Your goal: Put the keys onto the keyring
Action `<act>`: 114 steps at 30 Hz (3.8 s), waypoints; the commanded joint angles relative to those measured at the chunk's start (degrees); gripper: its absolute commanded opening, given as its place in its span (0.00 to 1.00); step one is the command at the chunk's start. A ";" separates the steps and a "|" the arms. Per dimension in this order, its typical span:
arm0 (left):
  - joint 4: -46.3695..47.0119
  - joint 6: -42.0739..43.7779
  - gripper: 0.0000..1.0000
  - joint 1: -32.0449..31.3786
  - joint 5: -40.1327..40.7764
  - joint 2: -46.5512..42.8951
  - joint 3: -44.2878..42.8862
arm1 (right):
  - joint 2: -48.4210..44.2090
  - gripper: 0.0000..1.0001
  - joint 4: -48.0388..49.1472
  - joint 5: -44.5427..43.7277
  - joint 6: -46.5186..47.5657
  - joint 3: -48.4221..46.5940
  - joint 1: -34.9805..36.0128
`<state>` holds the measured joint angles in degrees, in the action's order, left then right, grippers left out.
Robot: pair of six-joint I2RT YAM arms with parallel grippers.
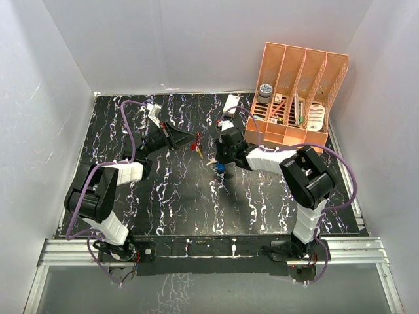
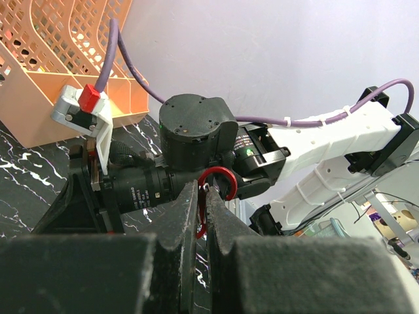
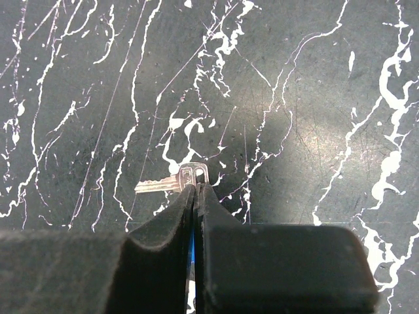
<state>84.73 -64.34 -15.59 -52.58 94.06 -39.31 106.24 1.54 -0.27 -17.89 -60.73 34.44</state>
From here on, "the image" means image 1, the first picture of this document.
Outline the key with blue tag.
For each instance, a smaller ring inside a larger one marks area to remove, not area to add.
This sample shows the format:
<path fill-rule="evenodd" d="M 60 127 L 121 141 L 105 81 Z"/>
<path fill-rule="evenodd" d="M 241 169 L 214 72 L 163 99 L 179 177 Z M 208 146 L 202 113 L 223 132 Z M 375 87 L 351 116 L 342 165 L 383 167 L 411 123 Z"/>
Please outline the key with blue tag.
<path fill-rule="evenodd" d="M 218 162 L 215 158 L 212 158 L 207 164 L 207 166 L 215 166 L 218 173 L 224 173 L 226 171 L 226 166 Z"/>

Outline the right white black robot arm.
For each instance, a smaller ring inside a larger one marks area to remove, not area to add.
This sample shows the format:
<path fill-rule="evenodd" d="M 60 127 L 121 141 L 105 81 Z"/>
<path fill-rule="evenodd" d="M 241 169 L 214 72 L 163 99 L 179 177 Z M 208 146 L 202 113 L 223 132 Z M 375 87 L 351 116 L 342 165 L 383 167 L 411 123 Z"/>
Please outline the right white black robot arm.
<path fill-rule="evenodd" d="M 312 147 L 297 150 L 272 150 L 250 145 L 232 122 L 219 122 L 215 160 L 234 163 L 248 171 L 267 171 L 283 176 L 297 203 L 297 220 L 291 239 L 279 253 L 305 260 L 314 254 L 319 239 L 323 210 L 336 180 Z"/>

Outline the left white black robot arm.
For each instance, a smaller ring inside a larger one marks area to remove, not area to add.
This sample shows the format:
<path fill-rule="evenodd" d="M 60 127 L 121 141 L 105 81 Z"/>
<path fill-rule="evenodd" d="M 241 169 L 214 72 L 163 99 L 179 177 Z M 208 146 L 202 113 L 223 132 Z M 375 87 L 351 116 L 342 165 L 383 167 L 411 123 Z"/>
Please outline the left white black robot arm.
<path fill-rule="evenodd" d="M 145 136 L 129 133 L 124 142 L 124 154 L 119 162 L 93 165 L 81 163 L 64 200 L 66 211 L 91 225 L 100 239 L 113 245 L 113 254 L 121 261 L 134 256 L 130 231 L 113 211 L 118 186 L 135 183 L 148 177 L 152 161 L 148 155 L 163 148 L 177 150 L 199 140 L 198 133 L 183 131 L 164 120 Z"/>

